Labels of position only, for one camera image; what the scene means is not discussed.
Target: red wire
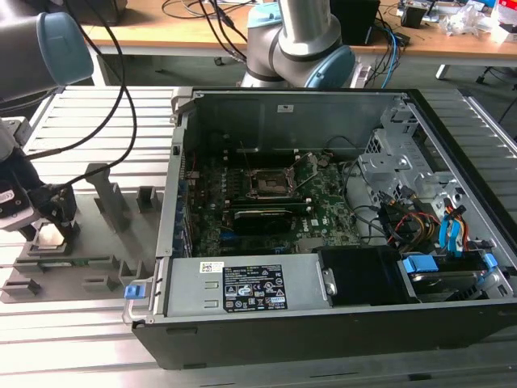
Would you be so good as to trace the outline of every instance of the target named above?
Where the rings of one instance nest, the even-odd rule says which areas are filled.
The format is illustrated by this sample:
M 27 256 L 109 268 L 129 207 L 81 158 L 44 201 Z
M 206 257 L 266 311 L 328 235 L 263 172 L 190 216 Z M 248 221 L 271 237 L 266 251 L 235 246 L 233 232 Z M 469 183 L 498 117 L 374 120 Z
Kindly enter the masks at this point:
M 416 216 L 416 215 L 419 215 L 419 216 L 425 216 L 427 218 L 431 218 L 434 222 L 436 222 L 436 224 L 439 225 L 439 221 L 438 221 L 438 218 L 436 218 L 435 216 L 433 216 L 432 214 L 429 214 L 429 213 L 421 213 L 421 212 L 418 212 L 418 213 L 407 213 L 403 218 L 401 218 L 401 220 L 398 222 L 397 226 L 395 226 L 395 231 L 397 232 L 398 229 L 402 226 L 402 224 L 404 223 L 404 220 L 407 218 L 407 217 L 412 217 L 412 216 Z M 392 241 L 394 240 L 393 236 L 391 236 L 389 239 L 388 239 L 388 243 L 391 243 Z

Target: blue cable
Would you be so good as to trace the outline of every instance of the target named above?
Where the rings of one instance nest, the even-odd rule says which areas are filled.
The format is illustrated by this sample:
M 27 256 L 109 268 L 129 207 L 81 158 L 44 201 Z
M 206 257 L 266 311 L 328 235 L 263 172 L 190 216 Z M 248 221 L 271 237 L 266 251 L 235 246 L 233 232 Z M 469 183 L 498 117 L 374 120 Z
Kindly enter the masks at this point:
M 393 55 L 391 56 L 391 63 L 389 64 L 388 73 L 386 74 L 386 79 L 382 83 L 381 88 L 384 89 L 386 85 L 388 85 L 389 80 L 391 79 L 392 73 L 393 73 L 393 65 L 395 64 L 395 57 L 397 56 L 397 38 L 395 35 L 387 28 L 385 28 L 385 31 L 391 35 L 391 39 L 393 41 Z

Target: green circuit board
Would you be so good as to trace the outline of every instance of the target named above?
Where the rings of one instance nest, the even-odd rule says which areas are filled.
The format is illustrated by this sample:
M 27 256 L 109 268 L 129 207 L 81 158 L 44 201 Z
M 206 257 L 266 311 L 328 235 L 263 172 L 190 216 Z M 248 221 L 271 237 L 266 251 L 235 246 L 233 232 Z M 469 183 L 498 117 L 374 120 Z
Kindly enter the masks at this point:
M 341 169 L 342 164 L 332 162 L 330 156 L 312 153 L 303 155 L 291 170 L 285 167 L 253 168 L 249 171 L 210 158 L 198 171 L 193 171 L 189 179 L 192 255 L 310 253 L 316 247 L 359 244 L 353 217 L 343 201 Z M 257 178 L 256 186 L 250 179 L 251 175 Z M 288 183 L 275 186 L 285 176 Z M 269 196 L 291 195 L 298 200 L 295 204 L 269 206 L 262 205 L 257 199 L 255 202 L 259 205 L 255 205 L 250 192 L 258 198 L 263 194 L 261 190 Z M 236 204 L 239 200 L 245 204 L 237 210 L 229 209 L 229 204 Z M 269 197 L 265 200 L 275 202 Z M 284 230 L 280 233 L 241 235 L 237 224 L 232 224 L 239 212 L 262 212 L 270 207 L 276 211 L 286 209 L 288 225 L 282 226 Z

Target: motherboard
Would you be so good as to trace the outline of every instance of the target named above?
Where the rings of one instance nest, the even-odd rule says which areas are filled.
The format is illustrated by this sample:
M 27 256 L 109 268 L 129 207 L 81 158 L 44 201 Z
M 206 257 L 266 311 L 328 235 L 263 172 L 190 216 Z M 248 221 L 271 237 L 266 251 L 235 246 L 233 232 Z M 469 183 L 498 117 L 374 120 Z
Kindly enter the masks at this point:
M 193 257 L 310 253 L 359 244 L 332 154 L 224 152 L 187 158 L 186 230 Z

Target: black cable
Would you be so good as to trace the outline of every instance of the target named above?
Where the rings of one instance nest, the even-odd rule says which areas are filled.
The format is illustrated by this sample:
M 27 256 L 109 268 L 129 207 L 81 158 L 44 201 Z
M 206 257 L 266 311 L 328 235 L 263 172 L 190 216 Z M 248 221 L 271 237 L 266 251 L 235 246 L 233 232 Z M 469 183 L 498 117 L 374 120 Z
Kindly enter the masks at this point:
M 350 206 L 350 204 L 348 203 L 348 199 L 347 199 L 347 185 L 348 185 L 348 180 L 350 179 L 351 177 L 351 174 L 352 174 L 352 170 L 354 169 L 354 167 L 358 164 L 358 159 L 356 159 L 352 164 L 351 166 L 349 167 L 348 169 L 348 172 L 347 172 L 347 176 L 345 177 L 344 181 L 343 181 L 343 199 L 345 201 L 345 205 L 348 209 L 348 211 L 352 214 L 354 214 L 355 218 L 358 219 L 359 221 L 361 222 L 364 222 L 365 224 L 371 226 L 373 229 L 379 231 L 382 233 L 382 235 L 384 236 L 385 235 L 385 232 L 382 230 L 382 228 L 380 228 L 379 226 L 371 223 L 369 220 L 367 220 L 366 218 L 363 218 L 359 215 L 357 215 L 356 213 L 354 213 L 354 209 Z
M 244 34 L 242 32 L 239 31 L 239 29 L 237 27 L 235 27 L 235 23 L 233 22 L 233 20 L 226 14 L 226 11 L 223 10 L 219 4 L 218 4 L 218 1 L 219 0 L 215 0 L 215 4 L 217 5 L 217 14 L 221 17 L 221 21 L 226 25 L 228 26 L 229 28 L 231 28 L 235 33 L 237 33 L 246 43 L 248 41 L 248 38 L 246 38 L 244 36 Z
M 235 58 L 235 54 L 232 53 L 232 51 L 227 48 L 223 42 L 221 41 L 221 38 L 219 37 L 219 35 L 217 35 L 217 32 L 216 32 L 216 29 L 213 27 L 212 25 L 212 21 L 210 20 L 210 17 L 208 16 L 208 13 L 207 13 L 207 10 L 204 8 L 204 5 L 203 5 L 203 1 L 202 0 L 197 0 L 197 2 L 200 4 L 201 6 L 201 9 L 203 10 L 203 13 L 204 13 L 204 18 L 206 19 L 207 23 L 208 23 L 208 26 L 210 27 L 210 29 L 212 30 L 212 34 L 216 37 L 217 39 L 217 42 L 219 43 L 219 45 L 223 48 L 223 50 L 225 50 L 231 57 Z
M 40 97 L 37 97 L 37 98 L 27 101 L 25 103 L 19 103 L 18 105 L 10 105 L 8 107 L 0 108 L 0 115 L 5 115 L 5 114 L 11 113 L 13 111 L 18 111 L 19 109 L 25 109 L 25 108 L 32 107 L 32 106 L 36 105 L 37 103 L 40 103 L 44 99 L 47 99 L 48 97 L 53 95 L 55 91 L 56 91 L 56 89 L 52 89 L 50 91 L 47 91 L 46 93 L 43 93 Z
M 193 16 L 173 15 L 173 14 L 170 14 L 170 13 L 168 13 L 168 12 L 166 11 L 166 8 L 167 8 L 168 6 L 172 6 L 173 4 L 177 4 L 177 3 L 179 3 L 179 2 L 181 2 L 181 3 L 183 3 L 183 4 L 184 4 L 183 0 L 165 0 L 165 1 L 164 1 L 164 3 L 162 4 L 162 12 L 163 12 L 165 15 L 167 15 L 167 16 L 169 16 L 169 17 L 173 18 L 173 19 L 180 19 L 180 20 L 199 20 L 199 19 L 204 19 L 204 15 L 203 15 L 203 14 L 197 14 L 197 12 L 195 12 L 195 11 L 193 11 L 193 10 L 191 10 L 191 9 L 190 9 L 190 6 L 191 6 L 192 4 L 196 4 L 196 3 L 197 3 L 197 1 L 191 2 L 190 4 L 184 4 L 184 6 L 185 6 L 185 8 L 187 9 L 187 11 L 188 11 L 189 13 L 193 14 Z M 229 6 L 228 8 L 226 8 L 226 9 L 225 9 L 225 12 L 232 12 L 232 11 L 235 11 L 235 10 L 237 10 L 237 9 L 239 9 L 239 8 L 242 8 L 242 7 L 244 7 L 244 6 L 247 6 L 247 5 L 249 5 L 249 4 L 253 3 L 253 2 L 255 2 L 255 0 L 250 0 L 250 1 L 248 1 L 248 2 L 244 2 L 244 3 L 242 3 L 242 4 L 236 4 L 236 5 L 234 5 L 234 6 Z M 210 18 L 212 18 L 212 19 L 214 19 L 214 18 L 215 18 L 215 16 L 216 16 L 216 12 L 215 12 L 215 11 L 214 11 L 214 12 L 210 12 L 210 13 L 208 14 L 208 17 L 210 17 Z
M 393 55 L 393 38 L 391 36 L 391 34 L 393 34 L 393 29 L 384 20 L 384 17 L 382 16 L 381 12 L 377 11 L 377 13 L 379 15 L 379 18 L 376 19 L 376 21 L 380 22 L 382 27 L 377 27 L 376 25 L 374 25 L 373 27 L 379 29 L 385 35 L 385 38 L 386 38 L 388 44 L 386 47 L 385 54 L 380 59 L 380 61 L 378 61 L 376 63 L 376 66 L 372 69 L 372 73 L 370 74 L 370 76 L 368 77 L 368 80 L 364 84 L 365 86 L 367 86 L 370 82 L 372 82 L 372 84 L 374 84 L 378 76 L 387 74 L 386 70 L 389 68 L 390 58 Z M 395 53 L 395 62 L 393 64 L 392 74 L 400 65 L 401 54 L 402 54 L 401 44 L 397 44 L 397 52 Z
M 68 13 L 70 14 L 70 16 L 72 17 L 72 19 L 75 20 L 76 24 L 79 27 L 79 30 L 81 31 L 82 35 L 85 37 L 85 39 L 88 42 L 88 44 L 93 48 L 95 46 L 95 44 L 93 43 L 93 41 L 91 41 L 90 37 L 82 29 L 81 24 L 77 22 L 77 17 L 74 14 L 74 11 L 69 6 L 69 0 L 65 0 L 65 7 L 66 7 L 66 10 L 68 11 Z M 101 56 L 101 58 L 103 59 L 104 62 L 106 62 L 103 54 L 100 51 L 98 51 L 97 54 Z M 119 77 L 118 74 L 109 66 L 109 64 L 106 63 L 107 67 L 118 78 L 118 80 L 120 81 L 121 85 L 120 85 L 119 94 L 116 97 L 115 103 L 113 104 L 113 107 L 111 108 L 111 110 L 109 111 L 107 116 L 104 118 L 103 122 L 100 123 L 99 126 L 96 129 L 94 129 L 88 136 L 84 137 L 83 139 L 81 139 L 79 141 L 76 141 L 73 144 L 67 145 L 66 147 L 56 148 L 56 149 L 53 149 L 53 150 L 45 150 L 45 151 L 41 151 L 41 152 L 38 152 L 38 153 L 35 153 L 35 154 L 30 154 L 30 155 L 27 156 L 27 158 L 29 160 L 36 160 L 36 159 L 40 159 L 40 158 L 46 158 L 48 156 L 57 155 L 57 154 L 60 154 L 62 152 L 65 152 L 65 151 L 73 150 L 74 148 L 82 146 L 84 143 L 86 143 L 87 141 L 91 140 L 98 133 L 100 133 L 100 131 L 102 129 L 104 129 L 104 127 L 106 127 L 107 123 L 115 115 L 115 111 L 118 109 L 118 107 L 120 105 L 120 101 L 122 100 L 122 96 L 124 95 L 124 88 L 126 86 L 126 80 L 125 80 L 126 79 L 126 70 L 125 70 L 125 66 L 124 66 L 124 59 L 122 57 L 120 57 L 120 60 L 121 60 L 122 77 Z
M 372 225 L 373 225 L 373 222 L 374 222 L 374 221 L 379 221 L 379 217 L 375 217 L 375 218 L 373 218 L 372 220 L 370 220 L 370 222 L 372 223 Z M 372 238 L 373 238 L 373 236 L 372 236 L 372 234 L 373 234 L 373 231 L 372 231 L 372 225 L 368 225 L 368 236 L 359 237 L 359 238 L 361 238 L 361 239 L 363 239 L 363 238 L 367 238 L 367 239 L 368 239 L 368 241 L 366 242 L 366 243 L 367 243 L 367 245 L 370 243 L 370 241 L 372 241 Z
M 323 149 L 324 150 L 329 150 L 330 149 L 330 143 L 335 140 L 335 139 L 343 139 L 344 141 L 346 141 L 348 144 L 350 144 L 352 147 L 354 147 L 356 150 L 359 149 L 359 147 L 357 145 L 355 145 L 354 143 L 352 143 L 350 141 L 350 139 L 344 135 L 335 135 L 333 137 L 331 137 L 329 140 L 326 141 L 325 145 L 323 146 Z
M 501 124 L 508 112 L 510 111 L 511 107 L 514 106 L 514 104 L 517 103 L 517 97 L 514 98 L 514 100 L 508 105 L 508 108 L 506 108 L 506 111 L 502 114 L 501 118 L 498 120 L 498 123 Z
M 102 15 L 92 6 L 90 0 L 83 0 L 84 3 L 88 6 L 88 8 L 90 8 L 90 10 L 95 14 L 95 16 L 97 17 L 97 19 L 100 21 L 100 23 L 103 25 L 104 28 L 106 28 L 106 31 L 107 33 L 109 34 L 109 36 L 111 37 L 111 40 L 113 40 L 113 44 L 115 45 L 116 47 L 116 51 L 119 55 L 119 58 L 121 60 L 121 64 L 122 64 L 122 79 L 121 79 L 121 83 L 122 83 L 122 89 L 124 89 L 124 93 L 126 94 L 126 97 L 128 98 L 128 101 L 129 101 L 129 107 L 131 108 L 131 114 L 132 114 L 132 135 L 131 135 L 131 141 L 129 142 L 129 145 L 128 145 L 128 148 L 124 151 L 124 153 L 118 158 L 116 159 L 114 162 L 111 162 L 111 163 L 108 163 L 106 166 L 103 166 L 103 167 L 100 167 L 100 168 L 96 168 L 95 170 L 92 170 L 92 171 L 88 171 L 87 173 L 85 174 L 82 174 L 80 176 L 77 176 L 73 179 L 71 179 L 70 181 L 64 183 L 64 184 L 60 184 L 60 185 L 57 185 L 53 191 L 54 192 L 59 192 L 60 190 L 62 190 L 63 188 L 66 188 L 68 186 L 71 186 L 73 185 L 74 183 L 77 183 L 79 182 L 80 180 L 83 180 L 83 179 L 86 179 L 86 178 L 89 178 L 93 175 L 96 175 L 98 174 L 99 172 L 102 172 L 102 171 L 105 171 L 105 170 L 108 170 L 108 169 L 111 169 L 113 168 L 114 166 L 117 166 L 118 164 L 122 163 L 127 157 L 128 155 L 131 153 L 132 151 L 132 148 L 134 147 L 135 145 L 135 140 L 137 139 L 137 130 L 138 130 L 138 123 L 137 123 L 137 112 L 136 112 L 136 109 L 135 109 L 135 105 L 132 101 L 132 97 L 131 95 L 129 94 L 129 90 L 126 86 L 126 79 L 125 79 L 125 67 L 124 67 L 124 55 L 122 53 L 122 49 L 120 48 L 120 45 L 119 45 L 119 41 L 116 39 L 115 35 L 113 34 L 113 31 L 110 29 L 110 27 L 107 25 L 107 22 L 106 20 L 102 17 Z M 74 21 L 80 26 L 79 22 L 74 18 Z M 88 42 L 88 44 L 92 47 L 92 49 L 98 54 L 101 56 L 101 58 L 105 61 L 106 61 L 106 58 L 103 56 L 103 54 L 100 52 L 99 48 L 94 44 L 94 42 L 90 39 L 90 37 L 84 32 L 84 30 L 82 28 L 81 29 L 81 33 L 83 35 L 83 37 L 85 38 L 85 40 Z M 109 64 L 107 64 L 107 67 L 108 69 L 110 69 L 115 75 L 116 77 L 118 78 L 118 74 L 114 71 L 113 68 L 111 68 L 109 66 Z
M 228 44 L 231 46 L 231 48 L 233 49 L 233 51 L 235 51 L 235 53 L 239 54 L 243 59 L 244 61 L 247 60 L 247 57 L 246 55 L 244 55 L 242 53 L 241 50 L 239 50 L 237 48 L 237 46 L 235 44 L 233 44 L 232 40 L 228 37 L 228 35 L 226 34 L 226 31 L 225 31 L 225 28 L 223 27 L 223 23 L 221 21 L 221 13 L 220 13 L 220 8 L 219 6 L 217 5 L 217 0 L 209 0 L 210 1 L 210 4 L 212 4 L 214 10 L 216 10 L 216 18 L 217 18 L 217 23 L 219 24 L 219 29 L 221 30 L 222 34 L 223 34 L 223 37 L 226 39 L 226 41 L 228 42 Z
M 499 81 L 501 82 L 506 82 L 504 79 L 502 79 L 501 77 L 499 77 L 498 75 L 495 75 L 494 73 L 492 73 L 492 70 L 488 70 L 488 72 L 492 75 L 492 77 L 498 79 Z

